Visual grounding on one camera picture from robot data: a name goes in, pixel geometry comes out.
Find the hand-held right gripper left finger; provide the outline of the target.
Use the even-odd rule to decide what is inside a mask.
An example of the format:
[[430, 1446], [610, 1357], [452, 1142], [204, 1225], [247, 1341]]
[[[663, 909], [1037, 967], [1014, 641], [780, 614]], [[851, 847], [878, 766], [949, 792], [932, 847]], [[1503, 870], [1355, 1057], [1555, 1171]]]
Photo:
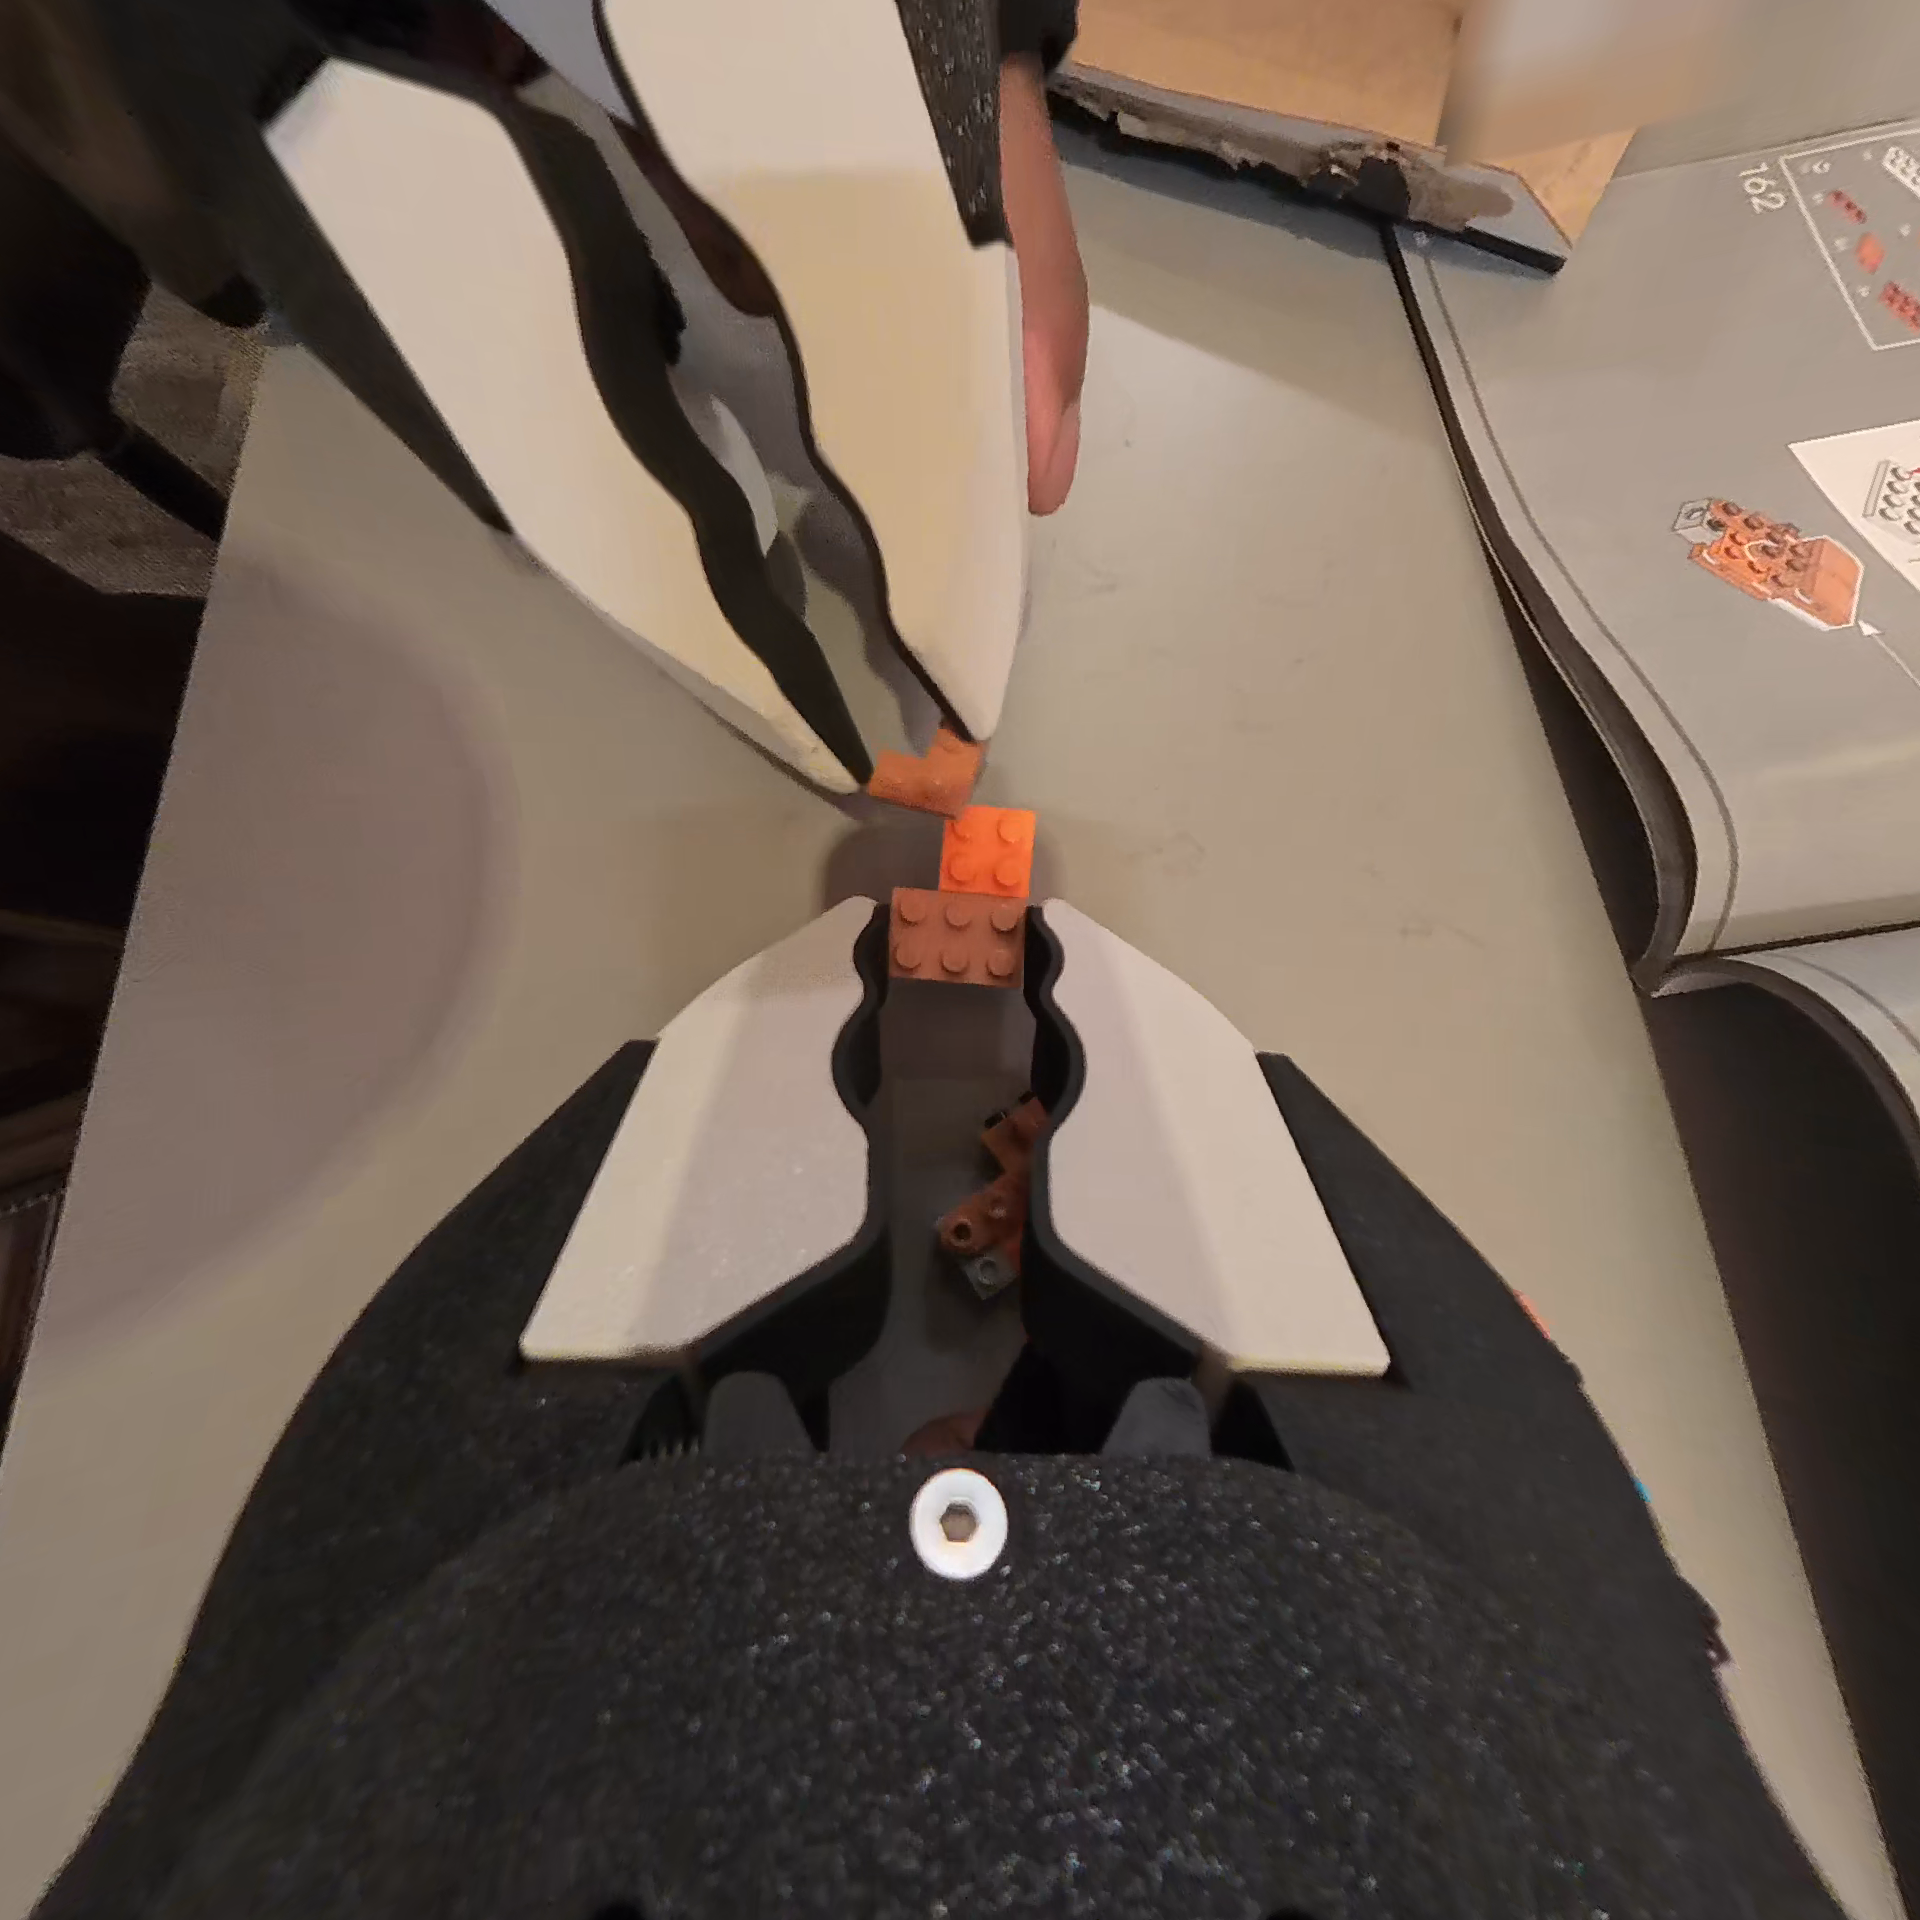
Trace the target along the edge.
[[835, 905], [667, 1018], [522, 1359], [854, 1370], [878, 1342], [872, 915], [872, 896]]

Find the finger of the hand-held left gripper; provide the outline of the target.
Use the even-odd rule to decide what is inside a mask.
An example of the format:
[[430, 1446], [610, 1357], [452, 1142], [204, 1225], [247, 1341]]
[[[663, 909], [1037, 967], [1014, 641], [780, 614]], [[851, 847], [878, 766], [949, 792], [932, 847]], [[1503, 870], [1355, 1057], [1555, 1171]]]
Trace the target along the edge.
[[613, 0], [610, 55], [672, 173], [780, 303], [807, 430], [888, 623], [963, 732], [998, 732], [1028, 599], [1010, 242], [971, 237], [897, 2]]
[[872, 755], [672, 389], [661, 273], [595, 143], [337, 55], [264, 143], [510, 536], [736, 732], [859, 792]]

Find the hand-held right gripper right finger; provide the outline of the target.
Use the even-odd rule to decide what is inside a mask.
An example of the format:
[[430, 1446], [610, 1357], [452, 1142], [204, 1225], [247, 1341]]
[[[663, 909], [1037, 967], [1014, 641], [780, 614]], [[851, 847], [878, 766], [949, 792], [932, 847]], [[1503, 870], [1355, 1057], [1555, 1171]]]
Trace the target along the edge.
[[1259, 1072], [1178, 975], [1064, 896], [1049, 1001], [1083, 1082], [1046, 1147], [1064, 1246], [1241, 1372], [1364, 1375], [1389, 1348]]

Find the small brown brick assembly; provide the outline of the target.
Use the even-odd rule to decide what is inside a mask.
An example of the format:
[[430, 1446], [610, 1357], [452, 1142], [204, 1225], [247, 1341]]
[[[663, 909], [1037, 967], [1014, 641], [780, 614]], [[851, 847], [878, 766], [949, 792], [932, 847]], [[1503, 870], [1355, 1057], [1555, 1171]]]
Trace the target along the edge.
[[1021, 1276], [1034, 1142], [1046, 1130], [1037, 1096], [985, 1117], [977, 1147], [985, 1179], [939, 1217], [939, 1246], [977, 1300], [998, 1300]]

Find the small brick plate stack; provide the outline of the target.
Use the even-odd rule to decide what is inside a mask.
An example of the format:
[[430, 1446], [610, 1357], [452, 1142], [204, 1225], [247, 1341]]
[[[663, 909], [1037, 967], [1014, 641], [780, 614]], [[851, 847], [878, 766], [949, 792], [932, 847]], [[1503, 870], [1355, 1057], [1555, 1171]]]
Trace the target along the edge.
[[1021, 986], [1037, 814], [967, 803], [941, 830], [939, 882], [888, 896], [888, 977], [932, 986]]

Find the angled brown brick plate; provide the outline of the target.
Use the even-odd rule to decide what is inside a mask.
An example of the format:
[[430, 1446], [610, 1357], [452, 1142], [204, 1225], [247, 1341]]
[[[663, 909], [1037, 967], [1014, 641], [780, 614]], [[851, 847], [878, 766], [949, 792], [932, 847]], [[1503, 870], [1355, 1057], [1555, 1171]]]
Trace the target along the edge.
[[928, 752], [878, 752], [864, 792], [881, 803], [958, 816], [973, 800], [985, 747], [948, 725], [936, 729]]

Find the person's left hand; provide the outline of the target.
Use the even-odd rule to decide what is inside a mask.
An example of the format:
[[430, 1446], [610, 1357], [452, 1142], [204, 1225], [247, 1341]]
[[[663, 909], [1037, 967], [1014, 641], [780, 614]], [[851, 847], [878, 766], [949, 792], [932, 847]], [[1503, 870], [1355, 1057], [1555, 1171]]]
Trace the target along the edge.
[[1092, 287], [1043, 63], [998, 63], [998, 175], [1021, 290], [1028, 501], [1056, 514], [1078, 470]]

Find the cardboard box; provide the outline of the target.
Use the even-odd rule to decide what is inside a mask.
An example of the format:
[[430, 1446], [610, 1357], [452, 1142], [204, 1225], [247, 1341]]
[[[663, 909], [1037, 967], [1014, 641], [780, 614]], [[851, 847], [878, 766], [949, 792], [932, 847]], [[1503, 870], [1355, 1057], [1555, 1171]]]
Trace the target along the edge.
[[1486, 106], [1452, 0], [1092, 0], [1049, 93], [1118, 136], [1556, 268], [1634, 126], [1548, 134]]

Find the grey building instruction booklet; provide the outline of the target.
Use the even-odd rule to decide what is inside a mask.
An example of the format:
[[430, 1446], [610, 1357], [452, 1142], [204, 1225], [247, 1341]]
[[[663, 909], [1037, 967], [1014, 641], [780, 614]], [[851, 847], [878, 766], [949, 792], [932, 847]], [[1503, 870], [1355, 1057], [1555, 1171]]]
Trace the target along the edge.
[[1915, 1915], [1915, 111], [1634, 173], [1556, 273], [1391, 268], [1503, 592], [1637, 816], [1646, 993], [1902, 1908]]

